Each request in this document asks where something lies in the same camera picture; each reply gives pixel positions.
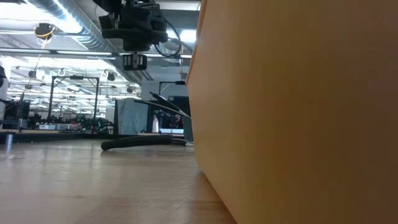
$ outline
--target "gray curtain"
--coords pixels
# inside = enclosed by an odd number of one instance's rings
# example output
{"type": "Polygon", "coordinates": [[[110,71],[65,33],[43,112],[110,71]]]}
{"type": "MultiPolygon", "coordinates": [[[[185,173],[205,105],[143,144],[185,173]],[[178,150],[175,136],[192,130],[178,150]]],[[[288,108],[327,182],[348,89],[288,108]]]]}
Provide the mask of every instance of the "gray curtain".
{"type": "Polygon", "coordinates": [[[118,100],[119,134],[138,134],[147,129],[148,105],[133,99],[118,100]]]}

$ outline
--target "gray panel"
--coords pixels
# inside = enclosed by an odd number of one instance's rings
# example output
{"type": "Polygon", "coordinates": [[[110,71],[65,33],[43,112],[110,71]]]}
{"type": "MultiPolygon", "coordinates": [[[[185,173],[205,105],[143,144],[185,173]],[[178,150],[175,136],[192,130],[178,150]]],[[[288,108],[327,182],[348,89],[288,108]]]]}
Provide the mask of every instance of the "gray panel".
{"type": "Polygon", "coordinates": [[[138,134],[146,131],[148,105],[133,99],[118,100],[119,134],[138,134]]]}
{"type": "Polygon", "coordinates": [[[176,29],[196,29],[199,20],[199,11],[162,10],[164,17],[176,29]]]}

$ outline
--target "workshop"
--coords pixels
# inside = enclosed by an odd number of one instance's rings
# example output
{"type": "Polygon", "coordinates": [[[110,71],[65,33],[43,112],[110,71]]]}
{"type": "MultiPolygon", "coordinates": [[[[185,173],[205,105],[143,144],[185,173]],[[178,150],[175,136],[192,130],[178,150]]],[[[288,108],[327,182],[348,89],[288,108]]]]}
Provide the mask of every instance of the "workshop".
{"type": "Polygon", "coordinates": [[[398,2],[0,0],[0,223],[398,223],[398,2]]]}

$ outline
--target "white bottle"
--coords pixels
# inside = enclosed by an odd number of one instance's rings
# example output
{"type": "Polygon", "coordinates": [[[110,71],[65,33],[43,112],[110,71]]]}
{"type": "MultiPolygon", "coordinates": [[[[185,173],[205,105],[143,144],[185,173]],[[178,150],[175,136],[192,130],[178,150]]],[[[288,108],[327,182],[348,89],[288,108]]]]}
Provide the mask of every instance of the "white bottle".
{"type": "Polygon", "coordinates": [[[154,115],[154,121],[152,122],[152,133],[159,133],[159,121],[154,115]]]}

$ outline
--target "wooden table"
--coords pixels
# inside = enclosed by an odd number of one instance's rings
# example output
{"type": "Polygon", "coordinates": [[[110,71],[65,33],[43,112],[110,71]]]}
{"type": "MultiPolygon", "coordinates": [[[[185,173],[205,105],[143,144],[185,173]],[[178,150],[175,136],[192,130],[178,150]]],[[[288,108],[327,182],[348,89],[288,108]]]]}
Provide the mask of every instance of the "wooden table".
{"type": "Polygon", "coordinates": [[[101,141],[15,144],[0,153],[1,223],[235,223],[192,147],[104,152],[101,141]]]}

